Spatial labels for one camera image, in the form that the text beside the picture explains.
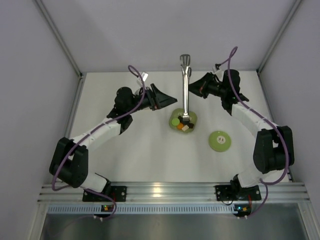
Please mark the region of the green round food piece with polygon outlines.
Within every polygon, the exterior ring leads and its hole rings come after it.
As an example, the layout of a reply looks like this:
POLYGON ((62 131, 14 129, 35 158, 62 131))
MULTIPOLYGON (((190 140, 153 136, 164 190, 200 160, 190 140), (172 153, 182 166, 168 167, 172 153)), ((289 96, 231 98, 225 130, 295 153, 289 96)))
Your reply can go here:
POLYGON ((175 118, 173 118, 173 119, 171 120, 171 124, 172 124, 173 126, 178 126, 178 125, 180 124, 180 120, 175 117, 175 118))

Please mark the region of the silver metal tongs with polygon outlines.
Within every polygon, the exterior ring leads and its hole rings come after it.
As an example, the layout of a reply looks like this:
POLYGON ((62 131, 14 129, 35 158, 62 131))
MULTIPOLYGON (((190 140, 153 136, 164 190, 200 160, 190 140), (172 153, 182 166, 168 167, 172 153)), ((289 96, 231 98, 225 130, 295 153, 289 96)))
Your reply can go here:
POLYGON ((192 75, 191 56, 189 54, 182 54, 179 57, 180 67, 182 73, 182 119, 184 122, 190 121, 189 114, 189 82, 192 75))

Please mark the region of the beige food cube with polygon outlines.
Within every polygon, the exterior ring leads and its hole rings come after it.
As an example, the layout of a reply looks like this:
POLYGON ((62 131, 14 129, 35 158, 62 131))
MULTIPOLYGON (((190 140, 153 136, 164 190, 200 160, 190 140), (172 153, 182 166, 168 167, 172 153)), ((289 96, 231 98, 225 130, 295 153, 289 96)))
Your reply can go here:
POLYGON ((189 126, 188 125, 185 125, 183 128, 182 128, 182 130, 185 132, 186 130, 188 130, 189 129, 189 126))

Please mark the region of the orange round food piece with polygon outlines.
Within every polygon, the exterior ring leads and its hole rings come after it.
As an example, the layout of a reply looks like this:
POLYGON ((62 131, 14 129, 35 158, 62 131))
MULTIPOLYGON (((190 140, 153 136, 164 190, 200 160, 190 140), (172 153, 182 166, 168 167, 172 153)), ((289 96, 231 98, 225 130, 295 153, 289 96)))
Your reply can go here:
POLYGON ((178 130, 181 130, 184 127, 184 124, 180 123, 179 125, 176 126, 178 130))

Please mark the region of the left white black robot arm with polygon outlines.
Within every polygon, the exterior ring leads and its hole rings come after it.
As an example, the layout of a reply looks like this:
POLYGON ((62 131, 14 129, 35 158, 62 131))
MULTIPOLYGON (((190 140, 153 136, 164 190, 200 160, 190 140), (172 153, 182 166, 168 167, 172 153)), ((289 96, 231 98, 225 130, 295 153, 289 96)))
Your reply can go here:
POLYGON ((113 137, 124 133, 133 122, 132 114, 168 107, 178 100, 161 92, 154 84, 133 93, 129 87, 116 92, 110 113, 94 128, 73 137, 61 138, 55 148, 49 173, 72 188, 83 188, 105 194, 109 180, 89 169, 90 153, 113 137))

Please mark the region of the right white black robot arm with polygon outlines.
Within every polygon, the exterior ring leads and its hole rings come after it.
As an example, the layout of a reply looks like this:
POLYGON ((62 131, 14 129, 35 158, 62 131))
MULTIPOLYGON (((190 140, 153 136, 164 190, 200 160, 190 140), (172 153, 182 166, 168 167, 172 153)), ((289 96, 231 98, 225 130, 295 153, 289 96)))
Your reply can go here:
POLYGON ((255 137, 253 163, 230 181, 234 195, 242 197, 252 195, 258 183, 278 184, 284 175, 273 182, 264 179, 274 171, 287 174, 295 163, 295 153, 292 129, 275 124, 250 107, 249 99, 240 92, 240 81, 240 73, 235 69, 225 70, 222 79, 217 72, 208 72, 189 84, 188 90, 203 99, 210 95, 219 97, 222 108, 255 137))

